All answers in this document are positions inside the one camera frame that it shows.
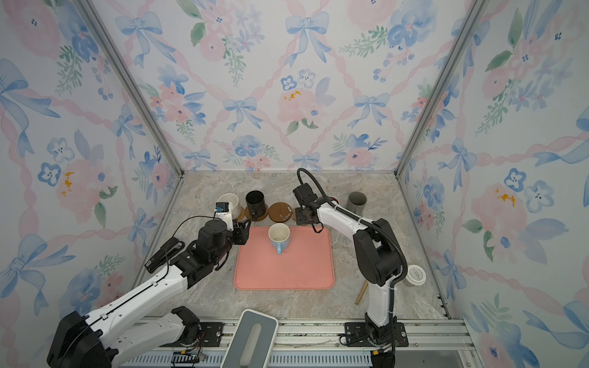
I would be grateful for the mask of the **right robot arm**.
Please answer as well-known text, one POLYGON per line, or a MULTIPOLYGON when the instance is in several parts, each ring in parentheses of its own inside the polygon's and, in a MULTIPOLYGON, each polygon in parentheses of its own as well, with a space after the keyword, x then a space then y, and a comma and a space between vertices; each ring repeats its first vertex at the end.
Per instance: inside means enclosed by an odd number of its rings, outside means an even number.
POLYGON ((405 279, 408 263, 389 222, 365 219, 313 192, 295 190, 294 196, 307 223, 327 225, 354 243, 358 268, 368 282, 368 339, 377 346, 393 344, 395 288, 405 279))

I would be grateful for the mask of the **plain wooden round coaster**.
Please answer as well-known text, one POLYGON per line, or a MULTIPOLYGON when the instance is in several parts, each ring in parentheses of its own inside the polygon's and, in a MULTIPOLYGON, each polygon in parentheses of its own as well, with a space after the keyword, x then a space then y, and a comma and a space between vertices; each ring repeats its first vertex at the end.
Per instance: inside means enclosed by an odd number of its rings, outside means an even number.
POLYGON ((248 220, 251 220, 252 222, 261 222, 262 220, 264 220, 264 219, 266 219, 266 218, 268 217, 268 207, 266 207, 266 209, 265 209, 265 213, 264 213, 262 216, 258 216, 256 219, 253 219, 253 218, 251 217, 251 214, 250 214, 249 208, 245 208, 245 217, 246 217, 248 220))

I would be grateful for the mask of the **grey mug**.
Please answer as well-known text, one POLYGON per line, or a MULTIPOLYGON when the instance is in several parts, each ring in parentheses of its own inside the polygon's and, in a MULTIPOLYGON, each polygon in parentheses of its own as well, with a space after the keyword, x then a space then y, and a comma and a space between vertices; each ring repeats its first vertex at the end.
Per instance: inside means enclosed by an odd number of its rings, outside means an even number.
POLYGON ((367 202, 368 198, 364 193, 354 191, 348 195, 348 200, 345 208, 346 210, 358 216, 363 216, 364 208, 367 205, 367 202))

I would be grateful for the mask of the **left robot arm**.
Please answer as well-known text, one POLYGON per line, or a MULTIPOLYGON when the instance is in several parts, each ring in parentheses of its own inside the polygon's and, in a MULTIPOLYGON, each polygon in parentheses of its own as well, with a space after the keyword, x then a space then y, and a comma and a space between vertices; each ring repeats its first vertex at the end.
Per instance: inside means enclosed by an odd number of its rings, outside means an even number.
POLYGON ((155 347, 193 347, 206 336, 199 318, 185 306, 158 320, 136 323, 171 297, 188 291, 221 269, 235 245, 248 241, 251 221, 227 224, 209 219, 196 240, 169 238, 146 263, 152 277, 102 308, 61 319, 50 347, 50 367, 119 367, 155 347))

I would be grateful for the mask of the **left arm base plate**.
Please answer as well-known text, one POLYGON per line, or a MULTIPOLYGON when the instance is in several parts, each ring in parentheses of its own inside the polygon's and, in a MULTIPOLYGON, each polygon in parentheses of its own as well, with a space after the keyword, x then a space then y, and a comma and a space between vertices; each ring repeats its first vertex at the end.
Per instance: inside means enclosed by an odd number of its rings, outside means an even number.
POLYGON ((160 343, 158 347, 170 348, 197 348, 197 347, 220 347, 224 324, 221 322, 201 322, 185 326, 179 324, 179 336, 169 338, 160 343))

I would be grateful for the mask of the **dark brown round coaster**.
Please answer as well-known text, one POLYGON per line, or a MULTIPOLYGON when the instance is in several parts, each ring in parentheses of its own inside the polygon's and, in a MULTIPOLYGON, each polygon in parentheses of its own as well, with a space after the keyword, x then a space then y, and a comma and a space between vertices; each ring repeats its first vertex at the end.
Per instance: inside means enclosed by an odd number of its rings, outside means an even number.
POLYGON ((268 216, 275 223, 285 223, 291 219, 293 210, 286 202, 276 202, 268 209, 268 216))

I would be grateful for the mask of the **white speckled mug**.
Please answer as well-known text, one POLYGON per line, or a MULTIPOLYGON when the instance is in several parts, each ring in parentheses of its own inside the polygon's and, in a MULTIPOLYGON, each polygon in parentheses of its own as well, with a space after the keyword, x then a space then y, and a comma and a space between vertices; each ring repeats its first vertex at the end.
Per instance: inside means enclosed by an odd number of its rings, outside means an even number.
POLYGON ((228 202, 234 220, 240 221, 245 215, 242 203, 239 201, 239 197, 234 193, 223 194, 217 199, 217 202, 228 202))

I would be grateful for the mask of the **light blue mug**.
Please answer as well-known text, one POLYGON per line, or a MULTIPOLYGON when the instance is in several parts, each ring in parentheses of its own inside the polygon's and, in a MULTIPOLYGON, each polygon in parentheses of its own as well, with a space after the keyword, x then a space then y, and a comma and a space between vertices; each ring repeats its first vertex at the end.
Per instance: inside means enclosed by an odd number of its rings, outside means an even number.
POLYGON ((282 255, 290 245, 290 228, 284 223, 276 223, 268 230, 271 246, 282 255))

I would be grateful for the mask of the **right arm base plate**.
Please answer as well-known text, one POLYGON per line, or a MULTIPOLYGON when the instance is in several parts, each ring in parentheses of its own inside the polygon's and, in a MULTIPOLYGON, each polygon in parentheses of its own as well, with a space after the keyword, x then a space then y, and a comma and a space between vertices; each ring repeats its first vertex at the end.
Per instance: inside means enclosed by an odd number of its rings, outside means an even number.
POLYGON ((376 350, 391 346, 408 347, 409 340, 404 324, 397 322, 391 327, 376 327, 367 322, 347 322, 345 332, 340 336, 339 344, 346 347, 370 347, 376 350))

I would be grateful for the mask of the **black mug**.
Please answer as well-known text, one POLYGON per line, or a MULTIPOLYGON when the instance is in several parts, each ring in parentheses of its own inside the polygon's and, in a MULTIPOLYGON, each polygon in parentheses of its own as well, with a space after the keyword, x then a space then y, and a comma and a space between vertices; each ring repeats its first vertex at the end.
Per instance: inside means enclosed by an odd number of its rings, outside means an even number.
POLYGON ((259 190, 253 190, 247 193, 245 201, 253 219, 256 219, 258 216, 262 216, 265 213, 267 205, 263 192, 259 190))

